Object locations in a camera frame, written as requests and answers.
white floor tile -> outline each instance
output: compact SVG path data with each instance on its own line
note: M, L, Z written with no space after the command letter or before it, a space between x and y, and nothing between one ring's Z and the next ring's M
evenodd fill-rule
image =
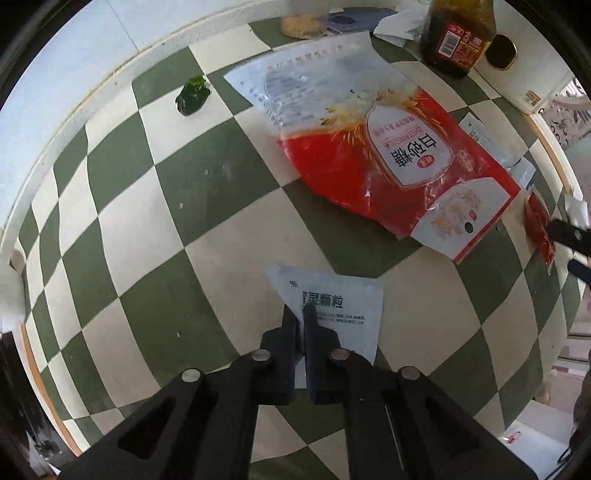
M84 434L80 430L80 427L74 420L64 420L64 425L72 435L72 438L83 452L87 451L90 448L90 444Z
M521 274L505 301L482 324L499 389L527 360L538 337L530 290Z
M500 97L499 92L497 92L490 83L482 78L482 75L480 75L476 69L470 70L470 72L468 72L468 76L476 82L476 84L482 89L489 99L494 100L495 98Z
M276 407L259 406L251 463L289 455L305 446L305 442Z
M241 25L204 38L189 48L205 74L270 50L249 25Z
M277 145L279 132L267 121L265 114L250 107L235 117L246 136L256 148L277 183L283 187L300 178L300 174L287 158L283 149Z
M39 237L35 240L29 258L27 258L27 282L29 283L29 300L31 308L35 306L43 291L43 274L41 273L41 257L39 255Z
M232 117L232 113L213 86L208 87L212 91L211 95L205 100L201 110L192 115L183 116L177 110L174 100L182 87L167 93L139 111L154 164L165 160L194 138Z
M87 417L89 415L88 410L78 393L76 384L72 380L72 376L64 362L61 352L50 360L49 371L56 383L57 391L59 392L68 412L72 415L72 418L79 419L81 417Z
M538 165L538 168L542 172L550 190L552 191L552 195L554 196L554 200L558 200L560 197L560 192L562 192L562 181L558 176L558 172L554 168L554 164L550 157L548 156L544 146L540 142L540 140L536 140L535 143L530 148L531 156L534 157L535 162Z
M143 400L160 389L139 351L119 299L92 319L83 333L115 406Z
M554 365L566 336L566 320L564 319L562 294L560 294L554 310L540 332L540 355L544 372L549 372Z
M505 431L505 420L501 409L499 394L495 393L481 411L474 415L474 419L495 437L500 437Z
M37 325L35 325L35 319L33 318L32 312L29 314L29 318L25 327L27 328L27 336L29 337L29 343L31 344L31 350L33 351L35 363L41 372L47 366L47 358L45 358L45 353L43 352L43 347L41 346L41 340L39 340Z
M99 222L118 295L183 249L154 167L108 204Z
M56 177L53 174L53 168L47 172L39 190L33 198L33 213L37 221L37 228L41 232L45 222L49 218L53 207L57 203L57 183Z
M107 435L107 433L125 420L125 417L117 408L95 413L91 417L103 435Z
M347 440L345 431L339 430L328 437L310 444L316 456L322 460L339 480L349 480L349 461L347 459Z
M88 183L88 160L82 160L60 198L60 252L64 255L97 217Z
M535 244L525 234L525 199L527 192L522 190L507 207L501 217L503 225L511 237L513 246L519 256L521 267L525 268L535 252Z
M510 160L517 162L523 157L528 150L527 145L495 102L485 100L484 102L474 103L470 105L470 109L474 111L476 116L482 120L482 123L491 132L493 136L491 140L499 144L511 156Z
M126 85L109 103L96 112L86 124L88 153L116 127L138 111L131 84Z
M379 347L392 370L414 365L429 375L480 328L453 262L430 248L416 251L380 280L388 295Z
M581 299L582 299L583 294L585 293L585 289L587 288L587 284L583 280L577 279L577 282L579 284L579 295L581 296Z
M267 266L285 263L332 272L282 189L230 217L186 250L209 303L240 354L258 348L261 335L281 323L284 303L267 280Z
M431 95L446 111L464 108L466 102L456 91L419 61L399 61L394 68Z
M57 344L61 350L82 329L74 306L70 282L61 259L57 263L56 271L47 282L45 296L53 331L56 333Z

wooden edge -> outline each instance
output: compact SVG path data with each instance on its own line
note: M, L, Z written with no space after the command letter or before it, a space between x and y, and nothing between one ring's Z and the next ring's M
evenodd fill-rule
M27 361L29 363L29 368L31 369L31 374L33 375L33 380L35 381L35 385L39 389L39 393L43 397L43 400L47 403L47 407L53 415L53 418L57 423L57 427L60 429L61 434L66 440L66 443L68 444L74 455L80 456L82 455L82 450L80 450L80 447L78 447L78 444L74 441L72 434L67 429L66 425L64 425L64 422L61 420L60 416L57 414L56 408L55 406L53 406L53 402L47 394L47 390L45 389L45 385L43 384L43 380L41 379L39 367L37 366L37 363L35 362L35 357L33 356L33 350L31 349L31 342L29 341L29 335L27 334L25 324L22 323L20 325L20 328L22 333L23 344L25 346L25 351L27 352Z
M569 177L566 174L566 170L564 169L562 162L560 161L560 159L558 159L558 156L554 152L554 149L550 146L550 143L546 139L545 135L542 133L542 130L540 130L540 127L538 127L538 125L534 122L534 119L529 115L524 115L524 116L525 116L528 124L530 125L531 129L535 132L538 139L540 140L540 143L542 143L544 150L546 150L546 153L550 157L550 161L552 162L552 165L554 165L554 168L556 169L556 173L558 174L558 177L560 178L560 181L562 182L562 185L563 185L566 193L568 193L569 195L572 195L573 194L573 185L571 184Z

barcode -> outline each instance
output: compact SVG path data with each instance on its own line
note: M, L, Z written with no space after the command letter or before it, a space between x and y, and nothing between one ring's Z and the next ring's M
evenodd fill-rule
M453 55L453 52L456 50L457 44L460 43L460 39L461 37L459 35L456 35L452 32L447 32L445 38L443 39L443 43L439 48L439 53L450 59Z

bottle label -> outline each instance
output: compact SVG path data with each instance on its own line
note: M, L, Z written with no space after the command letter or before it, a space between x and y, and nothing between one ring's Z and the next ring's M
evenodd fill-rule
M450 23L438 45L437 53L453 64L469 70L476 63L486 42L459 25Z

soy sauce bottle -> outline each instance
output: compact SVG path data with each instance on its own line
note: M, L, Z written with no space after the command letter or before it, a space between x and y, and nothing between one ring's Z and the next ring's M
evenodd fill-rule
M420 40L425 63L464 78L496 35L492 0L433 0Z

